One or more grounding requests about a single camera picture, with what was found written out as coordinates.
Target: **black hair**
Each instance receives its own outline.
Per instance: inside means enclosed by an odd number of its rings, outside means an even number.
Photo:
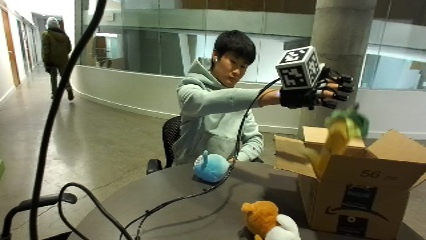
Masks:
[[[223,32],[215,42],[214,50],[218,58],[222,59],[227,52],[234,52],[239,58],[243,58],[251,65],[256,59],[256,46],[252,39],[239,30]]]

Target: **glass railing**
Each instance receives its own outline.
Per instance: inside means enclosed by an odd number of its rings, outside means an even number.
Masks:
[[[94,14],[90,2],[83,28]],[[379,1],[361,88],[425,88],[426,11],[415,2]],[[210,67],[219,34],[239,29],[258,47],[243,81],[270,82],[284,50],[311,44],[315,10],[316,0],[110,0],[82,63],[186,76],[196,59]]]

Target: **orange plush toy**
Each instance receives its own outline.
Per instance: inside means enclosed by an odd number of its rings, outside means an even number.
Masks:
[[[279,214],[279,207],[274,202],[244,203],[242,211],[256,240],[302,240],[295,220]]]

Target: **box flap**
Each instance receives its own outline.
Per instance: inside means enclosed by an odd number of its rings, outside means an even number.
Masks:
[[[426,164],[333,155],[321,181],[409,189],[426,172]]]
[[[302,140],[275,136],[276,168],[316,178],[308,157],[303,154],[306,145]]]
[[[419,185],[421,185],[426,181],[426,173],[424,176],[419,179],[419,181],[415,183],[413,188],[416,188]]]
[[[304,126],[304,138],[307,143],[324,144],[329,135],[327,128],[307,127]],[[365,148],[363,139],[352,139],[348,143],[349,147]]]
[[[426,164],[426,147],[391,130],[368,148],[377,158]]]

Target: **hood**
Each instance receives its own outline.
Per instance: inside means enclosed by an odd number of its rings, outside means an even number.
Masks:
[[[50,29],[49,32],[58,42],[69,42],[70,41],[70,38],[63,30]]]
[[[46,28],[47,29],[59,29],[61,28],[58,19],[55,17],[49,18]]]
[[[196,59],[188,71],[188,77],[196,77],[210,88],[226,89],[227,87],[214,77],[211,71],[206,69],[199,60]]]

